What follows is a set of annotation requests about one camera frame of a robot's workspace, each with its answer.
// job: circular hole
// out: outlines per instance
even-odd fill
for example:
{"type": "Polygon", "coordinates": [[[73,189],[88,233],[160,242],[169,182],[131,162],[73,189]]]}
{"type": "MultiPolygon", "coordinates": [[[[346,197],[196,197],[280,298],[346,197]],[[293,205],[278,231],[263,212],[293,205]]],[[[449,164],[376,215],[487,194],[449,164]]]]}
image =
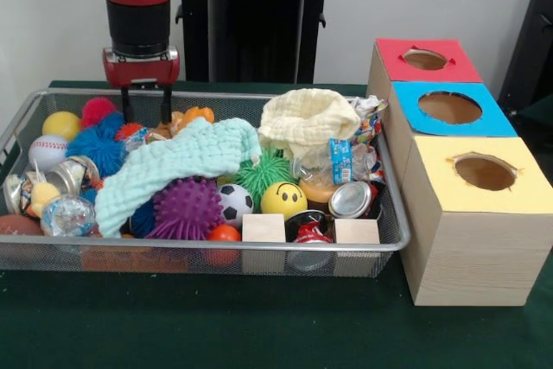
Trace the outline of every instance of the circular hole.
{"type": "Polygon", "coordinates": [[[512,169],[493,156],[467,156],[455,162],[455,170],[468,183],[487,190],[510,188],[515,182],[512,169]]]}
{"type": "Polygon", "coordinates": [[[425,114],[448,124],[472,123],[482,117],[476,101],[458,92],[430,92],[418,100],[418,105],[425,114]]]}
{"type": "Polygon", "coordinates": [[[412,67],[425,71],[443,69],[448,63],[445,56],[426,49],[410,49],[405,53],[404,59],[412,67]]]}

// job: metal basket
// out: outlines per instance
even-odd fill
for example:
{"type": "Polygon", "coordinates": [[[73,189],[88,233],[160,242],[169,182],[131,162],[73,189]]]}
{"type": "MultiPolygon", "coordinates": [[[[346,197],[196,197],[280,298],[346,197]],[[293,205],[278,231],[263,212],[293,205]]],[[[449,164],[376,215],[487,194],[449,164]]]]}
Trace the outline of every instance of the metal basket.
{"type": "MultiPolygon", "coordinates": [[[[29,96],[0,137],[0,181],[29,169],[28,148],[55,111],[80,114],[88,99],[103,96],[118,105],[119,92],[48,89],[29,96]]],[[[271,95],[175,92],[174,110],[209,106],[218,120],[244,118],[259,126],[271,95]]],[[[131,92],[137,122],[157,125],[159,92],[131,92]]],[[[0,269],[375,277],[391,254],[407,245],[410,230],[383,135],[378,150],[388,188],[378,220],[380,245],[216,243],[160,239],[53,238],[0,235],[0,269]]],[[[0,214],[7,208],[0,193],[0,214]]]]}

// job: green spiky ball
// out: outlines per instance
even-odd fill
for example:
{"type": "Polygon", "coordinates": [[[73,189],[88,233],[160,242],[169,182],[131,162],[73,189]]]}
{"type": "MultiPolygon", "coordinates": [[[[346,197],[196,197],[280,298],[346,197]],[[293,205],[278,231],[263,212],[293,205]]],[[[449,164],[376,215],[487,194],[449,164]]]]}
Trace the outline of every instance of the green spiky ball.
{"type": "Polygon", "coordinates": [[[251,161],[243,162],[235,179],[238,185],[250,192],[255,212],[259,212],[261,198],[270,185],[278,181],[297,183],[290,173],[290,162],[282,157],[282,151],[273,149],[263,150],[257,166],[251,161]]]}

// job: white wall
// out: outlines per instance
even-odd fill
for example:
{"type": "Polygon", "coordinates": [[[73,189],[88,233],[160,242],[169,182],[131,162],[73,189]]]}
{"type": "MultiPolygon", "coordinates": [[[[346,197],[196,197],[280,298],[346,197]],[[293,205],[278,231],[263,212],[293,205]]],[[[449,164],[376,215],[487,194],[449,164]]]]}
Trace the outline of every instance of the white wall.
{"type": "MultiPolygon", "coordinates": [[[[173,14],[180,0],[173,1],[173,14]]],[[[377,36],[456,37],[499,91],[528,0],[326,0],[316,82],[366,83],[377,36]]],[[[181,45],[173,26],[172,42],[181,45]]],[[[50,80],[101,80],[105,0],[0,0],[0,130],[50,80]]]]}

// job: mint green cloth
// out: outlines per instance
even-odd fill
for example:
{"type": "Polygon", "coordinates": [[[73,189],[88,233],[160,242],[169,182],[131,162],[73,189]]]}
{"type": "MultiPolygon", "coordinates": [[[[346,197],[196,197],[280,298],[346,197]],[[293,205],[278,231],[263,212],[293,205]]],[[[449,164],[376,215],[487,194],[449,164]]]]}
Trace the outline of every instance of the mint green cloth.
{"type": "Polygon", "coordinates": [[[197,118],[172,140],[132,151],[121,170],[105,179],[96,198],[99,231],[119,238],[127,218],[174,179],[234,174],[241,162],[260,155],[257,133],[247,121],[210,124],[197,118]]]}

